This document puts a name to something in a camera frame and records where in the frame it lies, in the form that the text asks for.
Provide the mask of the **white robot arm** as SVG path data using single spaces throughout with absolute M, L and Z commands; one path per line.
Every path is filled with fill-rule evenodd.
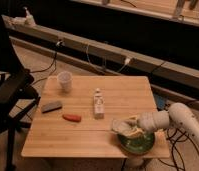
M 136 119 L 135 126 L 135 130 L 126 134 L 128 138 L 175 126 L 182 127 L 188 132 L 199 147 L 199 122 L 194 113 L 183 103 L 174 103 L 168 110 L 143 113 Z

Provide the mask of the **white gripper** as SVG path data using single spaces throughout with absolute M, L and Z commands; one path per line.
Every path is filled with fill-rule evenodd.
M 130 134 L 130 138 L 137 138 L 144 135 L 145 132 L 156 132 L 159 129 L 164 129 L 169 126 L 169 114 L 167 111 L 159 112 L 147 112 L 137 115 L 130 116 L 126 119 L 127 121 L 137 122 L 141 129 Z

